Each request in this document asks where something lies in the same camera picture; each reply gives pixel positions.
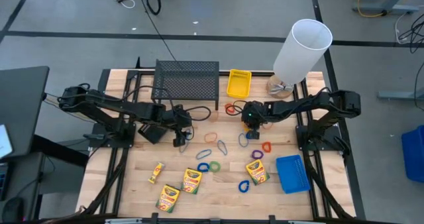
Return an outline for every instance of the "blue container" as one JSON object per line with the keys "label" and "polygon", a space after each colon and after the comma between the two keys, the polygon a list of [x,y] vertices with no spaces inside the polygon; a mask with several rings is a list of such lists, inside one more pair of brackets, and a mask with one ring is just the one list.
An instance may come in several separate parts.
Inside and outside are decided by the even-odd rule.
{"label": "blue container", "polygon": [[424,182],[424,126],[402,135],[403,159],[406,176]]}
{"label": "blue container", "polygon": [[300,155],[277,158],[276,164],[285,193],[292,194],[311,189]]}

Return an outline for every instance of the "white tube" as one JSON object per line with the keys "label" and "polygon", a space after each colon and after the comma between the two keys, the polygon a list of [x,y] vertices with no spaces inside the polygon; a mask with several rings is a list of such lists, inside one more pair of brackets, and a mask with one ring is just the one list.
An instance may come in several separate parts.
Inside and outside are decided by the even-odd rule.
{"label": "white tube", "polygon": [[323,23],[299,20],[292,26],[274,62],[274,73],[285,84],[301,82],[332,41],[333,35]]}

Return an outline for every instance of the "green rubber band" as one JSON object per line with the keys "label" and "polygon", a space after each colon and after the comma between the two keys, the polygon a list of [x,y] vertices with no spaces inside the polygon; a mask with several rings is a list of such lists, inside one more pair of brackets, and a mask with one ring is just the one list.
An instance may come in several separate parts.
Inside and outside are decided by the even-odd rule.
{"label": "green rubber band", "polygon": [[212,161],[212,162],[209,163],[209,171],[219,172],[220,170],[221,170],[221,165],[217,161]]}

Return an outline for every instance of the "crayola crayon box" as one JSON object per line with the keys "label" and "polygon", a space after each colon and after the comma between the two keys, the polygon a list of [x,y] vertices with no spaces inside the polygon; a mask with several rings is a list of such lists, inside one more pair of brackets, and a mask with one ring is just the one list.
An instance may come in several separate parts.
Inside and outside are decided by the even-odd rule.
{"label": "crayola crayon box", "polygon": [[252,177],[254,185],[261,184],[270,179],[270,175],[266,172],[265,167],[260,160],[255,160],[246,165],[247,172]]}
{"label": "crayola crayon box", "polygon": [[156,202],[156,207],[167,213],[171,213],[174,210],[175,203],[177,202],[180,190],[165,185],[160,192],[159,200]]}
{"label": "crayola crayon box", "polygon": [[200,185],[200,180],[201,172],[188,168],[184,173],[181,189],[190,194],[197,194]]}

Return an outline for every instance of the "yellow crayon box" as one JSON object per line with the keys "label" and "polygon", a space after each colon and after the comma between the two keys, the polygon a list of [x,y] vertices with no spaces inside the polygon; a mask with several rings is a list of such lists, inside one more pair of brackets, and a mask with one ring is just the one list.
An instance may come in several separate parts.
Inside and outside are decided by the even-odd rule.
{"label": "yellow crayon box", "polygon": [[266,172],[264,165],[260,160],[255,160],[246,165],[247,172],[252,177],[254,185],[261,184],[270,179],[270,175]]}
{"label": "yellow crayon box", "polygon": [[159,200],[156,202],[156,207],[167,213],[171,213],[174,210],[175,203],[177,202],[180,190],[165,185],[160,192]]}
{"label": "yellow crayon box", "polygon": [[156,165],[156,167],[153,170],[153,174],[152,176],[148,179],[149,182],[151,182],[152,184],[155,183],[156,181],[156,177],[160,174],[160,171],[162,171],[162,169],[164,169],[165,164],[158,162],[158,165]]}
{"label": "yellow crayon box", "polygon": [[181,189],[187,193],[197,194],[201,180],[201,172],[192,170],[191,168],[186,169],[184,173],[183,183]]}

